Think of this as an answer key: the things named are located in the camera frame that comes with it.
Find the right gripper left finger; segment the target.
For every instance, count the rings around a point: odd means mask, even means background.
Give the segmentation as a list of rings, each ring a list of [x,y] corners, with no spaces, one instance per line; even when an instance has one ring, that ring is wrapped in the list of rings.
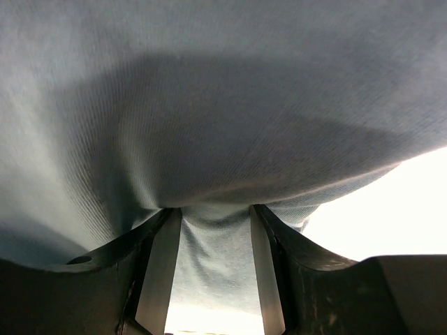
[[[64,265],[1,261],[2,334],[162,334],[182,215],[165,209]]]

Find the grey-blue t shirt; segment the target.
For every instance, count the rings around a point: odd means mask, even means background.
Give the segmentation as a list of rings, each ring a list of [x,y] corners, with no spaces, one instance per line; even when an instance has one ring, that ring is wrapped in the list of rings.
[[[162,208],[173,299],[257,314],[249,206],[319,205],[446,145],[445,1],[2,1],[1,257]]]

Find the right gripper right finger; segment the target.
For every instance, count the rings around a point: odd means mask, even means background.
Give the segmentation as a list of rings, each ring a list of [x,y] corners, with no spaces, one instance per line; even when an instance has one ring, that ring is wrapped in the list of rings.
[[[445,334],[446,256],[389,255],[356,262],[250,209],[266,334]]]

